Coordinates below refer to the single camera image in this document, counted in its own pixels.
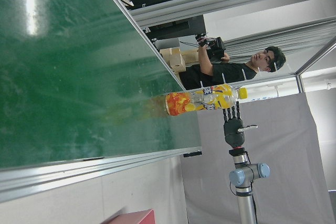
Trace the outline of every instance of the man's arm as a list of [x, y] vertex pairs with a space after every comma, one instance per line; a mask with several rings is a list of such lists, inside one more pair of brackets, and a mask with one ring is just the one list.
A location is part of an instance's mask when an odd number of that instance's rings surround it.
[[206, 52], [206, 46], [198, 47], [198, 61], [201, 67], [201, 72], [209, 76], [213, 76], [213, 66], [209, 60], [208, 54]]

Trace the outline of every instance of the robotic hand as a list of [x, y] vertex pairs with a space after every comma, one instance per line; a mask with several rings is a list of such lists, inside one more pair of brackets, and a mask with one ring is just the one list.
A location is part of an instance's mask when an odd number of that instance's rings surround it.
[[248, 129], [255, 129], [258, 126], [256, 125], [248, 125], [246, 127], [243, 126], [243, 121], [240, 118], [240, 109], [239, 102], [236, 102], [237, 107], [237, 117], [235, 107], [233, 106], [231, 109], [223, 109], [224, 115], [224, 135], [225, 141], [232, 147], [238, 148], [241, 147], [245, 142], [245, 134], [244, 131]]

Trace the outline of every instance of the camera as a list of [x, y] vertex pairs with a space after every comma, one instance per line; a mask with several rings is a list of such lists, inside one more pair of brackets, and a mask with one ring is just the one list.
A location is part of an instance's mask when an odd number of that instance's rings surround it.
[[206, 50], [211, 63], [221, 63], [224, 56], [225, 45], [220, 37], [207, 40], [209, 48]]

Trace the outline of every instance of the man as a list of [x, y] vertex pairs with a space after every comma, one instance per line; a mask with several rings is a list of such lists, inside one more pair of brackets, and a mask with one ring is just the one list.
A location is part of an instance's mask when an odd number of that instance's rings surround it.
[[199, 64], [179, 73], [181, 82], [187, 90], [200, 88], [201, 82], [204, 87], [223, 84], [223, 75], [226, 83], [253, 79], [258, 71], [275, 72], [286, 62], [281, 49], [271, 46], [252, 55], [246, 63], [228, 63], [230, 57], [224, 53], [221, 57], [224, 64], [212, 64], [206, 47], [206, 45], [198, 47]]

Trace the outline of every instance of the white backdrop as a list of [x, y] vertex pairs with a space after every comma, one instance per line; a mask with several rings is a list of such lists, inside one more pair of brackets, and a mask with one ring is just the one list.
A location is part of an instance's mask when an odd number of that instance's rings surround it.
[[[243, 147], [252, 163], [266, 163], [271, 175], [254, 182], [259, 224], [335, 224], [315, 122], [306, 95], [241, 104]], [[234, 162], [223, 132], [223, 114], [198, 114], [203, 155], [181, 158], [190, 224], [240, 223], [236, 196], [229, 188]]]

